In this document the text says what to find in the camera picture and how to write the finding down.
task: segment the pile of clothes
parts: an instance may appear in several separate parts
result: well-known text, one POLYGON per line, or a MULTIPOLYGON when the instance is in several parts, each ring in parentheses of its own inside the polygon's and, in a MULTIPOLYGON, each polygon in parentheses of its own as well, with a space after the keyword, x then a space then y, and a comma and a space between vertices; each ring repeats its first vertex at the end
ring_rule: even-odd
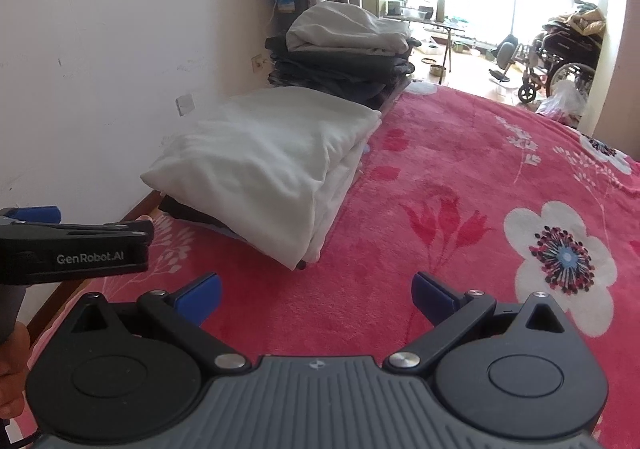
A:
POLYGON ((274 86, 302 86, 377 110, 414 72, 405 22, 377 18, 360 7, 322 2, 303 12, 286 36, 268 38, 274 86))
POLYGON ((551 18, 549 23, 563 23, 574 29, 581 36, 604 37, 604 30, 607 26, 606 19, 602 11, 595 4, 583 3, 578 5, 575 12, 562 14, 551 18))
POLYGON ((241 239, 293 270, 315 263, 380 112, 302 87, 211 105, 142 174, 176 219, 241 239))

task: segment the plastic bag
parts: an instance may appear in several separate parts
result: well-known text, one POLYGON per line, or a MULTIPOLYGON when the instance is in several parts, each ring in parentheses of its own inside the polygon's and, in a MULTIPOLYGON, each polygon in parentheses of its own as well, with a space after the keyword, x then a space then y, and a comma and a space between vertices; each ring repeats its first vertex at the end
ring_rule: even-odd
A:
POLYGON ((536 113, 576 128, 586 105, 586 99, 574 82, 564 79, 554 84, 553 95, 540 103, 536 113))

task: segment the wall socket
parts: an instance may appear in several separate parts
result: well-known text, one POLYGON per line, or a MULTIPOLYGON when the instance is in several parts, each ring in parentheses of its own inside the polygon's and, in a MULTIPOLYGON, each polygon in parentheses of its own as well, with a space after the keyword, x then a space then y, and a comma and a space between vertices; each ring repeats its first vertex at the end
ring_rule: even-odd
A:
POLYGON ((175 105, 178 106, 178 113, 181 117, 194 110, 196 105, 193 103, 193 96, 191 94, 181 95, 175 100, 175 105))
POLYGON ((258 72, 262 72, 264 70, 265 65, 269 62, 269 60, 264 57, 264 54, 254 55, 251 58, 251 68, 254 70, 254 74, 258 72))

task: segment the white wall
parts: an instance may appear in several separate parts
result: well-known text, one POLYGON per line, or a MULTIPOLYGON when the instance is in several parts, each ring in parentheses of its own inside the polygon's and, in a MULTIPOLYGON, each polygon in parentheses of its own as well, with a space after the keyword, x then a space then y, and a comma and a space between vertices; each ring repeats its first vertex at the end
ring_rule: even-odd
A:
POLYGON ((124 216, 149 192, 138 177, 162 137, 265 84, 250 58, 271 7, 1 0, 0 208, 55 204, 66 222, 124 216), (187 92, 196 111, 180 118, 175 98, 187 92))
POLYGON ((640 0, 607 5, 607 33, 580 130, 640 160, 640 0))

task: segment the person's hand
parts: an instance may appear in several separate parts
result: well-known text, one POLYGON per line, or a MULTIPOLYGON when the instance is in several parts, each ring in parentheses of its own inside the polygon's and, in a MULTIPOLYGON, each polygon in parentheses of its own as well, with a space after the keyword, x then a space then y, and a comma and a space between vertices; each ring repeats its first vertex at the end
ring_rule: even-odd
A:
POLYGON ((0 345, 0 418, 15 418, 24 409, 30 348, 29 332, 22 323, 16 323, 14 333, 0 345))

